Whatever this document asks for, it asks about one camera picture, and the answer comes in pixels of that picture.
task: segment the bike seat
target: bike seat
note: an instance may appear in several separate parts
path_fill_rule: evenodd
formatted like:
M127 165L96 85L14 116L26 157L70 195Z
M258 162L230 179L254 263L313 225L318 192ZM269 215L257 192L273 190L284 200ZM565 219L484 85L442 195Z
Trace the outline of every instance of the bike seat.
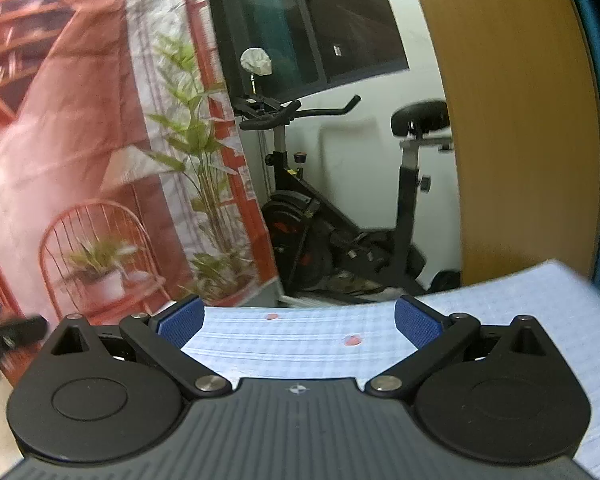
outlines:
M421 139L424 134L442 130L449 124L449 112L441 100L412 103L391 116L391 130L396 137L413 135Z

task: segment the red chair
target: red chair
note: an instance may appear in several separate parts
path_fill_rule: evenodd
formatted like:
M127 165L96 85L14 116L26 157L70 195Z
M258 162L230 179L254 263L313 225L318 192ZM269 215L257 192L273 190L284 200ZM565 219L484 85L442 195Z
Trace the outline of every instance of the red chair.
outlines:
M104 238L124 241L137 250L123 265L120 293L94 301L89 285L72 277L70 255ZM155 294L165 302L171 300L145 228L132 211L110 200L87 200L60 213L42 237L38 261L58 319L80 312L91 324L108 324L139 310L150 313L148 300Z

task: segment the wooden door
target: wooden door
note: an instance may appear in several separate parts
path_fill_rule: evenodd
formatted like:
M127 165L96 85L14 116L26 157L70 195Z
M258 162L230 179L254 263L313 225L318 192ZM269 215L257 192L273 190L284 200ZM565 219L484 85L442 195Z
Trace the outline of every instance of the wooden door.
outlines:
M420 0L455 137L463 280L592 273L600 118L572 0Z

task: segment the blue checkered cloth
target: blue checkered cloth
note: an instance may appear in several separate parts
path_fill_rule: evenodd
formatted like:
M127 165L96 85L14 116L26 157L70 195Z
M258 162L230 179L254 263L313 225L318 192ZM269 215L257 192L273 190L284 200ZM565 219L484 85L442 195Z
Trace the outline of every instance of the blue checkered cloth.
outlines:
M576 460L600 478L600 293L557 262L424 299L483 324L531 314L554 340L592 405ZM267 315L277 314L277 319ZM352 342L359 344L348 346ZM360 387L415 347L396 329L394 302L323 308L206 308L202 330L183 347L234 386L241 377L355 377Z

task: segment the potted plant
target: potted plant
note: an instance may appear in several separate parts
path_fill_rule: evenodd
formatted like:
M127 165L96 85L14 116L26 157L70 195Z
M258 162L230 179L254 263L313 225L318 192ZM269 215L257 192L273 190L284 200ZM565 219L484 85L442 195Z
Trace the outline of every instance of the potted plant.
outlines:
M80 249L67 256L71 273L65 279L78 281L94 306L103 306L125 295L124 264L138 248L112 237L80 242Z

